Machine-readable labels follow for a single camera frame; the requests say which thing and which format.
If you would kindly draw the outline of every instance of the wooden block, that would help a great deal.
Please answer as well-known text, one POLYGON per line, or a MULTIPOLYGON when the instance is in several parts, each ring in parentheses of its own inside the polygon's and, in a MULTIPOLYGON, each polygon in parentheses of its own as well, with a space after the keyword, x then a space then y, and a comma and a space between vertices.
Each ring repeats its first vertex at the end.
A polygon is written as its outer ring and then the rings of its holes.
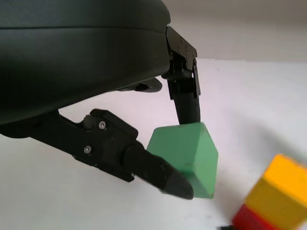
POLYGON ((282 230, 307 220, 307 170, 279 154, 246 198, 246 206, 282 230))
POLYGON ((204 123, 157 128, 147 150, 181 172, 194 197, 213 198, 218 152, 204 123))
POLYGON ((232 220, 236 230, 279 230, 243 205, 232 220))

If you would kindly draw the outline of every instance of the white wall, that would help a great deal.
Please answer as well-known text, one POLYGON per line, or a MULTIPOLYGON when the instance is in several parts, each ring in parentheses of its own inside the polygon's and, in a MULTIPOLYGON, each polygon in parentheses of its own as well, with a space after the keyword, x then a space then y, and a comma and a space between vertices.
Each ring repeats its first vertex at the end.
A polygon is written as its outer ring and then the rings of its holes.
POLYGON ((163 0, 201 58, 307 61, 305 0, 163 0))
MULTIPOLYGON (((307 64, 199 59, 201 117, 219 150, 214 200, 185 201, 126 183, 31 139, 0 137, 0 229, 214 230, 226 225, 275 154, 307 160, 307 64)), ((168 90, 112 92, 64 108, 109 109, 147 145, 177 117, 168 90)))

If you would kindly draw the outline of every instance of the screw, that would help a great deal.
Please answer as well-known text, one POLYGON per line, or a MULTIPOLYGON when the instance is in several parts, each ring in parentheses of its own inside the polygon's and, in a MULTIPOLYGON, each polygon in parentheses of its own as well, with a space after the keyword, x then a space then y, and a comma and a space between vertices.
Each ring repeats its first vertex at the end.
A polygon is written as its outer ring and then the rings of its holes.
POLYGON ((104 121, 99 123, 99 128, 100 129, 106 129, 106 123, 104 121))
POLYGON ((89 153, 91 153, 91 151, 92 151, 92 147, 89 146, 89 145, 84 148, 84 153, 85 154, 89 154, 89 153))

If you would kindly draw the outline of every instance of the white backdrop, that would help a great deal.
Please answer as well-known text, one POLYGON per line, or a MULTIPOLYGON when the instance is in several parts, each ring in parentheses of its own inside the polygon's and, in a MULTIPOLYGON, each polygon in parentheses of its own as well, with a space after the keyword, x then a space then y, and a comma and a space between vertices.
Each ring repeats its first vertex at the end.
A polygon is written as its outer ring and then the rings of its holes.
MULTIPOLYGON (((201 117, 219 150, 213 200, 162 195, 126 183, 32 139, 0 136, 0 229, 214 230, 227 225, 275 154, 307 159, 307 64, 199 59, 201 117)), ((159 93, 112 92, 61 113, 80 121, 108 109, 139 130, 177 117, 159 93)))

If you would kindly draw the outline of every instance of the green cube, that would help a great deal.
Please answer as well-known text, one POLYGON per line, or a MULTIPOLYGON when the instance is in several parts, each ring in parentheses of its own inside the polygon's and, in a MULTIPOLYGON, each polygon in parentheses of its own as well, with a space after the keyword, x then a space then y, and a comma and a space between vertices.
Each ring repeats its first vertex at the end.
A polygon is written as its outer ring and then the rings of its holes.
POLYGON ((204 123, 156 128, 147 150, 181 172, 194 197, 213 198, 218 152, 204 123))

